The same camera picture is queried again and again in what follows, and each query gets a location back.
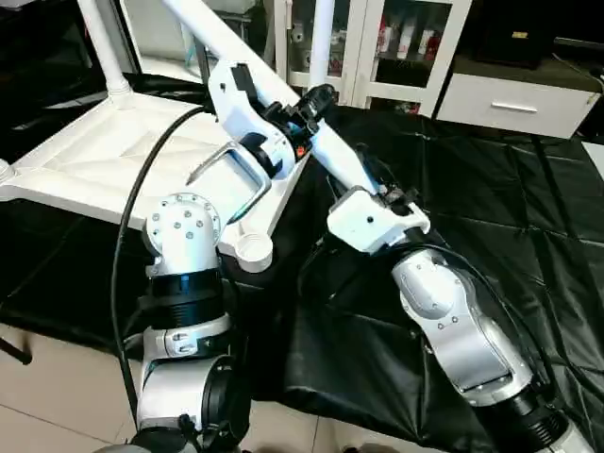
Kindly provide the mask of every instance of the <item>floor tile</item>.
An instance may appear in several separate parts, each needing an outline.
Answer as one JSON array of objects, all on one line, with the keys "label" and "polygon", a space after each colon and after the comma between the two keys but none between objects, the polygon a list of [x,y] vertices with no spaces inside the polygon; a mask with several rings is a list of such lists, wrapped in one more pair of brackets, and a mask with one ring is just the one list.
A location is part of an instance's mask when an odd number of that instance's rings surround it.
[{"label": "floor tile", "polygon": [[89,453],[108,444],[0,406],[2,451]]},{"label": "floor tile", "polygon": [[0,354],[0,405],[113,441],[127,411],[115,358],[13,327],[0,334],[15,345],[26,341],[33,353],[28,366]]},{"label": "floor tile", "polygon": [[314,436],[312,453],[339,453],[341,450],[336,443],[335,429],[329,418],[319,417],[317,432]]},{"label": "floor tile", "polygon": [[439,453],[440,450],[423,448],[417,444],[380,434],[369,429],[356,427],[337,420],[329,420],[333,424],[337,451],[354,446],[361,453]]},{"label": "floor tile", "polygon": [[278,403],[254,401],[242,450],[311,453],[318,417]]},{"label": "floor tile", "polygon": [[583,143],[583,146],[587,150],[587,154],[590,155],[594,165],[602,177],[604,177],[604,145],[595,143]]}]

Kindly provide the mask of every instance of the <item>metal handle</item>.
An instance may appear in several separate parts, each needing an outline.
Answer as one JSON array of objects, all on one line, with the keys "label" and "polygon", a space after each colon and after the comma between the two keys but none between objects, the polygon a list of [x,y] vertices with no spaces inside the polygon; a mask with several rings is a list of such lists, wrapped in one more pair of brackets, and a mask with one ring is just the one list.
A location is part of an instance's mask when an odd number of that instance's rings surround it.
[{"label": "metal handle", "polygon": [[216,151],[208,160],[199,165],[189,176],[187,185],[195,182],[208,168],[214,163],[220,160],[225,154],[229,154],[233,160],[239,164],[242,169],[247,173],[249,177],[259,186],[258,190],[244,205],[242,205],[237,212],[235,212],[226,224],[232,224],[238,221],[249,210],[251,210],[256,203],[271,189],[272,181],[271,178],[266,174],[264,169],[256,161],[256,159],[245,149],[242,145],[235,142],[229,142],[218,151]]},{"label": "metal handle", "polygon": [[521,111],[523,113],[537,113],[537,111],[538,111],[535,107],[516,106],[514,104],[507,104],[505,102],[497,102],[497,101],[493,101],[491,103],[491,107],[493,107],[494,109]]}]

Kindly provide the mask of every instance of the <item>white wall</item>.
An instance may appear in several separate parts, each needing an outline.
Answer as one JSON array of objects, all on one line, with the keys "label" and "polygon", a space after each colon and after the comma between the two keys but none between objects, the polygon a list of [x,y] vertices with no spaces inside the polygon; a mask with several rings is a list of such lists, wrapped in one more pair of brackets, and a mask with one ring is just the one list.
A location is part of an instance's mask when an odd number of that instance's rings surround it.
[{"label": "white wall", "polygon": [[185,59],[180,22],[161,0],[124,0],[124,5],[141,55]]}]

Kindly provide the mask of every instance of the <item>drawer handle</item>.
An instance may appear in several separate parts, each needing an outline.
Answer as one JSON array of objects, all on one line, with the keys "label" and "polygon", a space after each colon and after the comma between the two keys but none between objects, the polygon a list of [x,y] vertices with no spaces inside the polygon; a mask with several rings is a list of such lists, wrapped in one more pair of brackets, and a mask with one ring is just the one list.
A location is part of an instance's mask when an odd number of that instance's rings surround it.
[{"label": "drawer handle", "polygon": [[514,104],[506,104],[505,102],[494,101],[491,103],[491,107],[495,109],[522,111],[523,113],[537,113],[537,109],[535,107],[515,106]]}]

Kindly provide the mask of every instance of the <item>glass cabinet door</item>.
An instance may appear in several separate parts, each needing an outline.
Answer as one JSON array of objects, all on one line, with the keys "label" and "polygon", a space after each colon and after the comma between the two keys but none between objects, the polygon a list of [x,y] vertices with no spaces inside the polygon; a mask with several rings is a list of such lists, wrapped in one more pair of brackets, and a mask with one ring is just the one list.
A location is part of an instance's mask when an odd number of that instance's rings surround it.
[{"label": "glass cabinet door", "polygon": [[356,107],[418,112],[444,42],[451,1],[368,2]]},{"label": "glass cabinet door", "polygon": [[[315,0],[293,1],[287,74],[288,83],[294,87],[309,84],[315,3]],[[366,0],[335,0],[327,83],[339,92],[340,104],[344,105],[352,99],[365,7]]]}]

